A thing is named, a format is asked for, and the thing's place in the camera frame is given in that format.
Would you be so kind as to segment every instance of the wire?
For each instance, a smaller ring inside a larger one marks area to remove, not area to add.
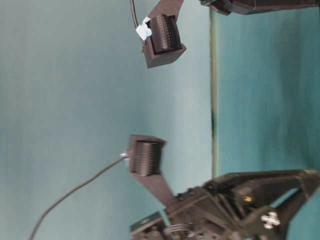
[[[40,224],[42,223],[42,221],[44,220],[44,218],[46,217],[46,215],[52,210],[54,209],[58,204],[60,204],[63,200],[65,200],[67,197],[69,197],[71,194],[73,194],[75,191],[77,191],[78,189],[84,187],[85,185],[91,183],[93,180],[95,180],[97,177],[99,177],[101,174],[103,174],[105,171],[107,171],[108,169],[110,169],[111,167],[113,167],[114,165],[116,165],[117,163],[119,163],[120,161],[126,159],[127,157],[124,156],[122,158],[119,158],[118,160],[115,160],[114,162],[108,164],[106,167],[104,167],[104,169],[102,169],[101,171],[99,171],[97,174],[95,174],[93,177],[89,178],[88,180],[86,180],[85,182],[81,183],[80,185],[72,188],[69,192],[67,192],[65,195],[63,195],[60,199],[58,199],[57,201],[55,201],[47,210],[45,210],[42,215],[40,216],[39,220],[36,222],[32,233],[29,237],[29,240],[33,240],[35,238],[35,235],[40,227]]]
[[[131,13],[132,13],[133,23],[134,23],[135,28],[137,28],[139,26],[139,24],[138,24],[138,20],[137,20],[137,14],[136,14],[134,0],[130,0],[130,4],[131,4]]]

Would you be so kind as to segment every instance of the teal backdrop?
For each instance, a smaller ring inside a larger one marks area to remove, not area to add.
[[[320,171],[319,8],[212,16],[215,174]],[[289,240],[319,239],[319,202],[318,192]]]
[[[139,22],[157,3],[137,0]],[[0,239],[25,240],[53,201],[118,158],[130,134],[168,141],[174,193],[211,177],[210,11],[186,1],[187,52],[147,69],[129,0],[0,0]],[[44,220],[36,240],[127,240],[162,209],[124,163]]]

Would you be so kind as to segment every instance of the white tape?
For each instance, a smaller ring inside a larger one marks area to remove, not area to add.
[[[135,29],[135,31],[138,33],[138,35],[143,41],[146,40],[147,37],[152,35],[152,31],[150,28],[148,28],[148,25],[147,25],[147,22],[149,21],[150,21],[150,18],[146,17],[142,21],[142,24]]]

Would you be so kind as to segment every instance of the white cross-shaped part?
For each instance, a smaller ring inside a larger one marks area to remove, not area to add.
[[[265,227],[266,229],[273,229],[274,226],[280,225],[280,221],[279,221],[279,219],[278,219],[278,215],[277,215],[277,213],[274,212],[274,211],[269,212],[269,216],[263,215],[263,216],[261,217],[261,220],[264,221],[264,222],[266,222],[266,223],[264,224],[264,227]]]

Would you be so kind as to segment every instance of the screw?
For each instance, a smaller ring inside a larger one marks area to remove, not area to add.
[[[244,197],[243,197],[243,200],[244,200],[245,202],[247,202],[247,203],[251,203],[252,200],[253,200],[253,198],[252,198],[251,196],[244,196]]]
[[[197,238],[197,239],[203,239],[203,238],[204,238],[204,234],[203,234],[203,233],[199,233],[196,238]]]

